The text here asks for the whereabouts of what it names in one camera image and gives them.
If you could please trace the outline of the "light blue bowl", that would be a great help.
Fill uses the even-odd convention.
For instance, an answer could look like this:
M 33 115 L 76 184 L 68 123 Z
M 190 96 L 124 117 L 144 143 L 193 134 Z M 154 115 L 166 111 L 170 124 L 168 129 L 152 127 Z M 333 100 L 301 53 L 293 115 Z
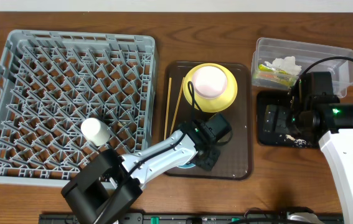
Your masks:
M 195 167 L 195 164 L 193 164 L 193 163 L 187 163 L 187 164 L 178 166 L 178 168 L 180 168 L 180 169 L 191 169 L 193 167 Z

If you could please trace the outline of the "green snack wrapper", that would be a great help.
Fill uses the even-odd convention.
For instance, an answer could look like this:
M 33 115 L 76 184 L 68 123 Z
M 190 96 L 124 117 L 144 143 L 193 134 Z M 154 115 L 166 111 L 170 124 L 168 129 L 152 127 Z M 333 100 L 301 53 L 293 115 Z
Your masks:
M 264 64 L 259 64 L 252 76 L 252 85 L 279 90 L 287 90 L 293 86 L 298 77 L 290 75 L 284 70 L 270 68 Z

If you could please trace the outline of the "white plastic cup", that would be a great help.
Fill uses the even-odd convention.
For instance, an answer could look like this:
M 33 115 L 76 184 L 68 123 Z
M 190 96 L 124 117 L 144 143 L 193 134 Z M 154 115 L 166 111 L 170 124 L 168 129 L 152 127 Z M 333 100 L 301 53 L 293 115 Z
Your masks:
M 81 124 L 81 132 L 87 141 L 102 146 L 111 137 L 108 126 L 97 118 L 88 118 Z

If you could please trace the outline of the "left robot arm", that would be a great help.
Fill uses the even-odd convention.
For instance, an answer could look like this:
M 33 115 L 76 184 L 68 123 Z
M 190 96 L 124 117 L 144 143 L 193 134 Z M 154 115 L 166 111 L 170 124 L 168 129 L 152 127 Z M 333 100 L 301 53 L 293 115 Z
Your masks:
M 80 223 L 113 223 L 150 180 L 204 154 L 224 135 L 208 122 L 194 121 L 141 152 L 119 156 L 105 150 L 62 189 L 62 196 Z

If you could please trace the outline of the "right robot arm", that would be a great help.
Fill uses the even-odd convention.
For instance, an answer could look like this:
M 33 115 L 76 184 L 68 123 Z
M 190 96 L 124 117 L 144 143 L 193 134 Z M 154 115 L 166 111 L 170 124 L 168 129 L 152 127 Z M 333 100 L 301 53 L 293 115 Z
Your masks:
M 334 94 L 329 72 L 310 72 L 290 91 L 257 95 L 262 144 L 318 147 L 332 172 L 346 223 L 353 223 L 353 104 Z

